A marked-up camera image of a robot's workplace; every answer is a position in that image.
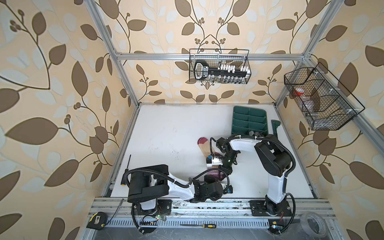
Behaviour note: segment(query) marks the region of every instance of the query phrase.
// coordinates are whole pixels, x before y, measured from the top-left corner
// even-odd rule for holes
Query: yellow screwdriver handle
[[[203,228],[216,228],[216,224],[203,224]]]

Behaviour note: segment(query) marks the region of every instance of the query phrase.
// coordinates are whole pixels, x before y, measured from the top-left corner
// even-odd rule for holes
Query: red painted tip
[[[197,140],[197,144],[204,144],[208,141],[205,137],[201,137]]]

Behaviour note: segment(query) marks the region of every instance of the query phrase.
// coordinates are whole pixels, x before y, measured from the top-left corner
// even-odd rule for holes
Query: white table surface
[[[184,180],[205,171],[207,169],[205,158],[197,145],[197,140],[200,137],[207,139],[229,137],[234,106],[141,106],[111,197],[128,196],[129,188],[121,186],[120,181],[130,154],[132,157],[129,169],[167,164],[169,172]],[[273,105],[243,106],[264,109],[267,112],[269,133],[273,133],[271,120],[279,120]],[[277,133],[280,142],[295,155],[282,126],[277,128]],[[233,194],[223,197],[264,198],[268,190],[268,173],[257,154],[241,152],[237,156],[237,162],[238,165],[232,166],[233,173],[229,175]],[[295,198],[313,198],[302,166],[296,163],[296,168],[288,176],[286,191],[292,193]]]

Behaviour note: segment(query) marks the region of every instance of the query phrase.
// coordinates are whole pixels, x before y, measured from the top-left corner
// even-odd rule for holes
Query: green plastic tray
[[[266,111],[257,108],[233,107],[232,134],[249,135],[250,131],[268,135]]]

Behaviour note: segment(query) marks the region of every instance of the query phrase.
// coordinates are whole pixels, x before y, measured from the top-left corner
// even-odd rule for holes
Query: perforated metal strip
[[[210,219],[201,218],[167,218],[166,221],[158,221],[158,226],[162,228],[186,228],[180,224],[216,224],[217,228],[269,228],[268,219]],[[114,218],[106,227],[135,227],[132,218]]]

